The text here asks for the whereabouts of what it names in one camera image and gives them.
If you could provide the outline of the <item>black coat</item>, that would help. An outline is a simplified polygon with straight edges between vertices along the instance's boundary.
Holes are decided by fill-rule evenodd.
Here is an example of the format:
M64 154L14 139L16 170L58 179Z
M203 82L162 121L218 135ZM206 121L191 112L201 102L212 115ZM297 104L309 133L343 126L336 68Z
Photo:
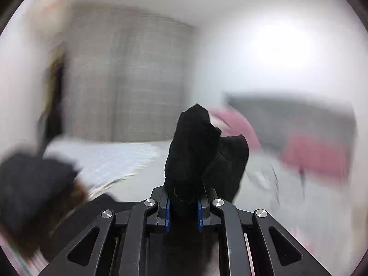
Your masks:
M200 229L207 187L232 203L249 157L241 135L222 137L200 105L178 120L165 164L168 229L151 233L146 275L195 275L203 270L205 256L216 234Z

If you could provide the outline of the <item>brown folded sweater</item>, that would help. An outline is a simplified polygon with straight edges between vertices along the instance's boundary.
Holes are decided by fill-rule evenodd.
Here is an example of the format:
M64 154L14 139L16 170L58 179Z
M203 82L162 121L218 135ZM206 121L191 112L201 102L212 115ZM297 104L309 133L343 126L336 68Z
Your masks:
M1 234L21 256L29 259L68 214L86 202L87 197L87 188L81 182L74 181L57 196L48 200L20 231L12 232L10 228L2 224Z

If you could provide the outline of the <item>dark grey folded sweater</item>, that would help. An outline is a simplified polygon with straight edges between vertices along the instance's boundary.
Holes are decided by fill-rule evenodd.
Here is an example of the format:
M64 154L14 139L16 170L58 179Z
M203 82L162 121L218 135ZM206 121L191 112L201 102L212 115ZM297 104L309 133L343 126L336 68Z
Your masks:
M1 163L1 224L20 233L48 201L74 184L70 163L17 152Z

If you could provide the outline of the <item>pink pillow near headboard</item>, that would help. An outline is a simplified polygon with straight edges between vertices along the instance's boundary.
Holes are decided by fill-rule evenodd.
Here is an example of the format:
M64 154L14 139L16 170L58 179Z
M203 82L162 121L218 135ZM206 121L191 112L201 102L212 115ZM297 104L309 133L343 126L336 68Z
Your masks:
M305 133L291 133L281 152L281 161L300 171L310 171L338 180L348 176L348 152L333 141L326 141Z

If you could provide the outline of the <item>pink pillow on pile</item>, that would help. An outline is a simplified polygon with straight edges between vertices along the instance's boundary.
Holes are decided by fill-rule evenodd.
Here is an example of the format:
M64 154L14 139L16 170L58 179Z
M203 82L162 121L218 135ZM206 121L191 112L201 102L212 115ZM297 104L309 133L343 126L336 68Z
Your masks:
M234 108L224 108L209 112L210 122L221 130L222 137L243 135L251 150L260 149L254 128L249 121Z

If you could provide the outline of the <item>grey bed headboard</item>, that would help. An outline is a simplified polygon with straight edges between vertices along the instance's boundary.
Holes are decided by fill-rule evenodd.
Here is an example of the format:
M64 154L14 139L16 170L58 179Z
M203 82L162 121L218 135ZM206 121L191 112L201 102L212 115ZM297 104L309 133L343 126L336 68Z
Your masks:
M356 117L349 106L295 95L228 94L228 106L241 113L254 128L261 145L280 152L291 133L340 143L351 154Z

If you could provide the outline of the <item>grey patterned curtain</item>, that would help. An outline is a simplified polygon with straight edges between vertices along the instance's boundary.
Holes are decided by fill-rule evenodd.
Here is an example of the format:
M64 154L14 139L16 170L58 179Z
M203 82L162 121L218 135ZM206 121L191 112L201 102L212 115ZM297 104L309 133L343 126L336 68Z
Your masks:
M137 8L78 4L66 32L63 127L94 141L173 137L195 29Z

